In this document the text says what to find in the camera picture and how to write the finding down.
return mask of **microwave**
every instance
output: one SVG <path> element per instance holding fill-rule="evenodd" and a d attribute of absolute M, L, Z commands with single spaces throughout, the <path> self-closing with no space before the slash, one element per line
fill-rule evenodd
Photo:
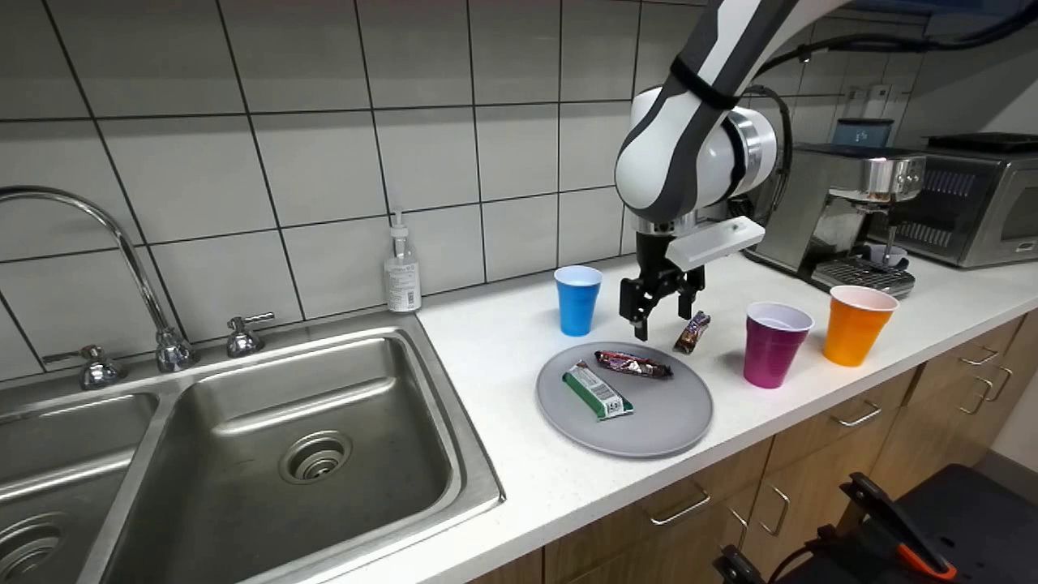
<path fill-rule="evenodd" d="M 920 194 L 892 220 L 900 247 L 961 269 L 1038 260 L 1038 148 L 931 148 Z"/>

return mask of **coffee machine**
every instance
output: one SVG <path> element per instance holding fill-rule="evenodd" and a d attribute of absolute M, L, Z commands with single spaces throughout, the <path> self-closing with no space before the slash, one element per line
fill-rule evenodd
<path fill-rule="evenodd" d="M 892 244 L 894 203 L 912 200 L 920 178 L 924 157 L 916 153 L 797 145 L 778 197 L 757 200 L 767 238 L 750 255 L 822 288 L 852 283 L 905 297 L 916 278 Z M 865 239 L 865 217 L 884 225 L 883 239 Z"/>

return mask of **plastic cup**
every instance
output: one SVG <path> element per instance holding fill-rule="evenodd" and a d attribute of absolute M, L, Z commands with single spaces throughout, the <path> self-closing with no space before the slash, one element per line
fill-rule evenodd
<path fill-rule="evenodd" d="M 604 283 L 604 271 L 592 267 L 561 267 L 556 269 L 556 288 L 558 288 L 558 327 L 568 338 L 589 334 L 592 320 L 592 301 L 598 288 Z"/>
<path fill-rule="evenodd" d="M 880 288 L 832 284 L 830 327 L 824 334 L 822 354 L 840 367 L 861 367 L 868 356 L 894 305 L 900 297 Z"/>
<path fill-rule="evenodd" d="M 811 319 L 791 305 L 751 305 L 745 311 L 744 377 L 761 390 L 783 387 L 807 331 Z"/>

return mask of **white countertop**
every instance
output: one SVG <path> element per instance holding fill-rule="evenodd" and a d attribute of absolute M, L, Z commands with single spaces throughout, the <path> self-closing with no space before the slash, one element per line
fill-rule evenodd
<path fill-rule="evenodd" d="M 469 580 L 1038 309 L 1038 264 L 958 271 L 916 260 L 912 271 L 917 283 L 868 361 L 847 368 L 822 356 L 824 292 L 744 255 L 711 264 L 706 292 L 694 309 L 715 324 L 690 356 L 671 349 L 682 331 L 674 295 L 652 311 L 648 343 L 683 361 L 715 393 L 706 439 L 661 459 L 584 452 L 556 434 L 536 405 L 536 377 L 549 356 L 584 339 L 631 339 L 615 313 L 621 278 L 635 274 L 631 264 L 604 269 L 598 320 L 582 339 L 556 324 L 551 274 L 427 301 L 418 319 L 489 452 L 505 500 L 384 561 L 322 580 Z M 783 390 L 757 390 L 738 377 L 744 313 L 751 301 L 789 301 L 814 320 Z"/>

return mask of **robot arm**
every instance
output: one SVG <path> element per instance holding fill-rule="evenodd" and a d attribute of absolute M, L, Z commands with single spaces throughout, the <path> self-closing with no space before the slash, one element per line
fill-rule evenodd
<path fill-rule="evenodd" d="M 674 239 L 683 213 L 757 188 L 774 164 L 774 133 L 737 94 L 797 30 L 847 0 L 711 0 L 661 86 L 631 102 L 621 145 L 615 190 L 638 217 L 638 278 L 623 278 L 621 313 L 644 338 L 648 311 L 682 292 L 678 311 L 703 288 L 699 264 L 761 238 L 751 220 Z"/>

